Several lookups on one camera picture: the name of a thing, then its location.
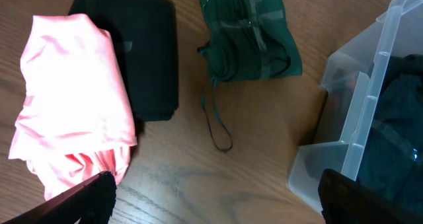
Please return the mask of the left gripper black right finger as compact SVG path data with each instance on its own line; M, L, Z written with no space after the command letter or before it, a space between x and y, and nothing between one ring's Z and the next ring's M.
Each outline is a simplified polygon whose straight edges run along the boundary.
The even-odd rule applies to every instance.
M327 168L318 188L326 224L418 224L422 218Z

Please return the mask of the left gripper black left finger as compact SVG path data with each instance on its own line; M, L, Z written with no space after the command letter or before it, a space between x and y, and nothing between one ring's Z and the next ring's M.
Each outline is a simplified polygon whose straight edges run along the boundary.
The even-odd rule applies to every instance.
M116 182L102 171L4 224L107 224L116 204Z

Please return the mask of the black garment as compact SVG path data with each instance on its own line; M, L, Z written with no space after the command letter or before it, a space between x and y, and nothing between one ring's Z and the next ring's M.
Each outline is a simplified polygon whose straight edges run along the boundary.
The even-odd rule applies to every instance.
M356 179L422 215L422 56L392 57Z

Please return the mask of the dark green garment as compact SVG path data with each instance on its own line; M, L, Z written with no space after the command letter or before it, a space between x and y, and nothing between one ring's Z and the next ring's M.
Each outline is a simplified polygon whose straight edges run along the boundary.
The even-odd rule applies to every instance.
M197 51L206 59L211 92L220 83L302 74L283 0L199 1L210 39Z

